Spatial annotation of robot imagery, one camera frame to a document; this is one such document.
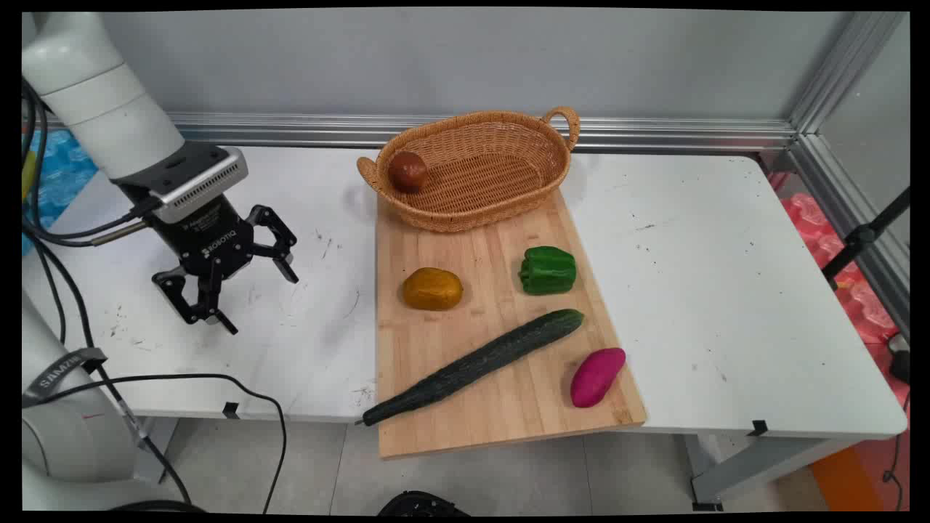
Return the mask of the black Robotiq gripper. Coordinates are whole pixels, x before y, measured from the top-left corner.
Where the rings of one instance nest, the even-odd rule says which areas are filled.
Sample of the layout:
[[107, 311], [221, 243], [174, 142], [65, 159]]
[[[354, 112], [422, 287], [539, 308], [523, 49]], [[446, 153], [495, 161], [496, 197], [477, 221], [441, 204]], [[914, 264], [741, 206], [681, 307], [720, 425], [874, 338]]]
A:
[[[156, 272], [150, 281], [188, 325], [203, 321], [222, 325], [230, 335], [238, 333], [220, 309], [219, 296], [223, 279], [235, 277], [252, 257], [271, 259], [286, 281], [299, 282], [291, 266], [291, 249], [298, 238], [269, 206], [253, 206], [245, 220], [228, 198], [214, 198], [175, 223], [150, 213], [149, 225], [179, 261], [179, 266]], [[259, 227], [270, 231], [275, 239], [272, 245], [254, 242], [254, 230]], [[197, 301], [193, 304], [183, 294], [190, 275], [197, 280]]]

